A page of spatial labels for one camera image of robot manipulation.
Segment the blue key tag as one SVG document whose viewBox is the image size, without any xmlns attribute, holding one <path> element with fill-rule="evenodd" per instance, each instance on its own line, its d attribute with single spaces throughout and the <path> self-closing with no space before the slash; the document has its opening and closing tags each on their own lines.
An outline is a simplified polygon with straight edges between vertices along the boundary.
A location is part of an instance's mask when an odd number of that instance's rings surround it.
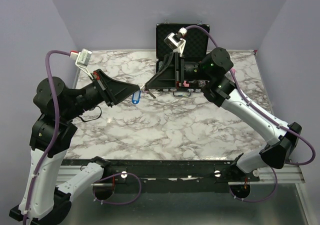
<svg viewBox="0 0 320 225">
<path fill-rule="evenodd" d="M 131 102 L 134 104 L 134 105 L 137 105 L 139 102 L 140 102 L 140 99 L 141 99 L 141 90 L 138 90 L 136 92 L 134 92 L 132 94 L 132 99 L 131 99 Z"/>
</svg>

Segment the silver key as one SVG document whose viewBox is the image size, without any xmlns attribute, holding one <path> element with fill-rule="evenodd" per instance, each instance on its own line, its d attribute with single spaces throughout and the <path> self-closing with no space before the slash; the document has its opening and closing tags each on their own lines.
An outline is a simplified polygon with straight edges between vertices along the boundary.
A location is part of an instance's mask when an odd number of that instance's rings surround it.
<svg viewBox="0 0 320 225">
<path fill-rule="evenodd" d="M 151 96 L 153 99 L 156 99 L 156 96 L 152 94 L 149 90 L 145 90 L 145 93 Z"/>
</svg>

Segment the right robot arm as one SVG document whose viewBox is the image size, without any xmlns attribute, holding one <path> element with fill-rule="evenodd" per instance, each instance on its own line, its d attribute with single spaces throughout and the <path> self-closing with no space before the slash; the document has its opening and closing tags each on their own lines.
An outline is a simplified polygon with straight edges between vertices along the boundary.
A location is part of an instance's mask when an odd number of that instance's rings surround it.
<svg viewBox="0 0 320 225">
<path fill-rule="evenodd" d="M 264 148 L 239 155 L 230 176 L 241 181 L 255 169 L 281 169 L 301 139 L 302 127 L 274 117 L 240 89 L 235 75 L 227 77 L 234 64 L 226 49 L 217 47 L 201 61 L 185 61 L 177 51 L 165 55 L 162 67 L 145 83 L 146 90 L 178 88 L 184 81 L 205 81 L 204 97 L 219 108 L 234 114 L 253 128 L 266 142 Z"/>
</svg>

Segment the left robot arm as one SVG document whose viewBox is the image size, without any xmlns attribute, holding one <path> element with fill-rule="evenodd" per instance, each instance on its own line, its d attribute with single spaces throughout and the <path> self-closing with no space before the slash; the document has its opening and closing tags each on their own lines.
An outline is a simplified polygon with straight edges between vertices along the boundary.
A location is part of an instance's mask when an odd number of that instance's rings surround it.
<svg viewBox="0 0 320 225">
<path fill-rule="evenodd" d="M 107 182 L 111 162 L 93 158 L 88 165 L 63 185 L 57 185 L 58 172 L 71 140 L 77 131 L 73 119 L 106 103 L 115 106 L 139 91 L 139 86 L 107 76 L 97 69 L 91 83 L 71 89 L 64 81 L 49 75 L 42 80 L 33 98 L 41 115 L 34 123 L 30 138 L 31 165 L 21 203 L 9 212 L 24 225 L 57 225 L 70 211 L 72 202 L 90 184 Z"/>
</svg>

